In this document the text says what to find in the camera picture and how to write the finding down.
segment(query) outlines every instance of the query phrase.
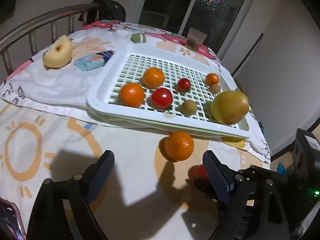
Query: small orange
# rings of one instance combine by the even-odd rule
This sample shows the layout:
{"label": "small orange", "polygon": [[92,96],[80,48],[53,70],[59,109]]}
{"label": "small orange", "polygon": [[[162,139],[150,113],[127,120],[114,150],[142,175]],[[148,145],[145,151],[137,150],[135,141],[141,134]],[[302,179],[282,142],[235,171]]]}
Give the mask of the small orange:
{"label": "small orange", "polygon": [[167,155],[175,161],[184,161],[193,153],[195,143],[185,132],[173,132],[166,138],[164,148]]}
{"label": "small orange", "polygon": [[219,83],[219,76],[214,73],[210,73],[205,77],[205,82],[208,86]]}
{"label": "small orange", "polygon": [[157,88],[164,82],[164,73],[161,69],[152,67],[143,74],[142,80],[148,87]]}
{"label": "small orange", "polygon": [[143,88],[137,83],[127,83],[120,89],[119,100],[124,106],[139,107],[143,99]]}

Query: screw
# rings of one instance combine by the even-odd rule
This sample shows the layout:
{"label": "screw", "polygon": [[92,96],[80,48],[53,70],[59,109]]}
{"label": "screw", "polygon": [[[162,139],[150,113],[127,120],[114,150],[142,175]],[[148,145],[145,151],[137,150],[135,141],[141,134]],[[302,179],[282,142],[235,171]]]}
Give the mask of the screw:
{"label": "screw", "polygon": [[51,181],[51,179],[47,178],[47,179],[45,179],[45,180],[43,181],[43,184],[49,184],[50,181]]}
{"label": "screw", "polygon": [[241,174],[235,176],[236,180],[243,181],[244,177]]}
{"label": "screw", "polygon": [[268,185],[272,186],[273,185],[273,180],[272,179],[266,179],[266,182]]}
{"label": "screw", "polygon": [[76,175],[74,175],[73,176],[73,178],[75,179],[75,180],[81,180],[82,179],[82,174],[76,174]]}

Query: black bag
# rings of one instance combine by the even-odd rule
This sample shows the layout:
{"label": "black bag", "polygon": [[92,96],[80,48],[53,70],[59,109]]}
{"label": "black bag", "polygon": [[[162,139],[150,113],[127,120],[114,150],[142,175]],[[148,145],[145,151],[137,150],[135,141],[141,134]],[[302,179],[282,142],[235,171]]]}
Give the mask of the black bag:
{"label": "black bag", "polygon": [[[92,2],[99,3],[99,20],[117,20],[125,22],[125,9],[124,7],[112,0],[93,0]],[[97,10],[88,11],[88,17],[86,24],[91,24],[95,21]]]}

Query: white label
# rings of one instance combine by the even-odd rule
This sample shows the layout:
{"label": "white label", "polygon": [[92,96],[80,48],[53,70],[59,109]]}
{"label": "white label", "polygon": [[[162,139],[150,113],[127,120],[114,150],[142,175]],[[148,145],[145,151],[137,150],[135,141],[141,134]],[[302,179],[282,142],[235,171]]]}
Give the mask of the white label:
{"label": "white label", "polygon": [[320,151],[320,144],[318,143],[318,141],[310,136],[306,136],[306,139],[309,143],[309,145],[311,146],[311,148]]}

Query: sliding glass door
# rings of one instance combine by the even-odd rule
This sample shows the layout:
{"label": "sliding glass door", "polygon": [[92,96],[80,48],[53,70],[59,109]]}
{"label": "sliding glass door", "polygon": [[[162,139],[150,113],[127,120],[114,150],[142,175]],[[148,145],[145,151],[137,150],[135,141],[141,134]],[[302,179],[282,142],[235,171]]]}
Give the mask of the sliding glass door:
{"label": "sliding glass door", "polygon": [[196,28],[207,34],[204,44],[217,53],[241,8],[248,7],[248,3],[244,1],[145,0],[139,24],[165,29],[183,36],[187,36],[190,27]]}

